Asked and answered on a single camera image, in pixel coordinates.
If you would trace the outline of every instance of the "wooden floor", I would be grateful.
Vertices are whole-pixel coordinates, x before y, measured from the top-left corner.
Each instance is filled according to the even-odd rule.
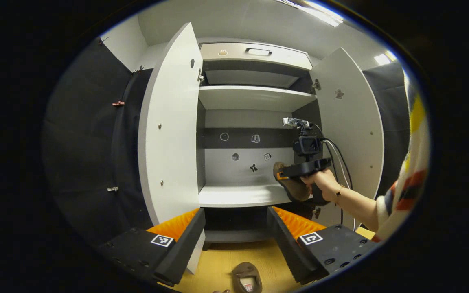
[[[372,239],[373,232],[358,228],[357,233]],[[291,292],[301,287],[292,277],[287,263],[274,239],[255,243],[214,243],[203,251],[197,273],[184,273],[180,284],[173,289],[183,293],[212,293],[230,289],[231,270],[241,262],[250,262],[260,273],[262,293]]]

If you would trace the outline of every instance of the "drawer handle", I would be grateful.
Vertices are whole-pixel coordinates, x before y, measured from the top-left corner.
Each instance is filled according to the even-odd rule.
[[[245,49],[245,52],[249,52],[249,50],[262,50],[262,51],[267,51],[267,52],[269,52],[268,55],[272,54],[272,51],[270,51],[270,50],[258,49],[258,48],[247,48],[247,49]]]

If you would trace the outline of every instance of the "slipper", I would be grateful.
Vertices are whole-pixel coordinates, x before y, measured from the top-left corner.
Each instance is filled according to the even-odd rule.
[[[242,262],[231,273],[234,288],[238,293],[262,293],[260,274],[252,263]]]
[[[300,178],[283,177],[283,168],[288,167],[282,162],[274,163],[272,175],[274,179],[285,189],[291,201],[306,201],[311,193],[307,185]]]

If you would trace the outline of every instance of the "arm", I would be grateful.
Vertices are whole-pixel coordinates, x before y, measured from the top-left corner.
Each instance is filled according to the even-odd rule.
[[[376,232],[378,229],[376,201],[366,196],[342,187],[335,180],[330,169],[316,172],[310,177],[302,178],[307,185],[315,183],[322,191],[323,198],[337,204],[344,211],[361,221],[367,228]]]

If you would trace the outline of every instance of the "hand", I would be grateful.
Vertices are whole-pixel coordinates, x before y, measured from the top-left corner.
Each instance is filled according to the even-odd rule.
[[[318,171],[308,177],[302,177],[301,180],[307,187],[315,183],[322,191],[323,199],[326,201],[333,201],[335,194],[341,188],[330,169]]]

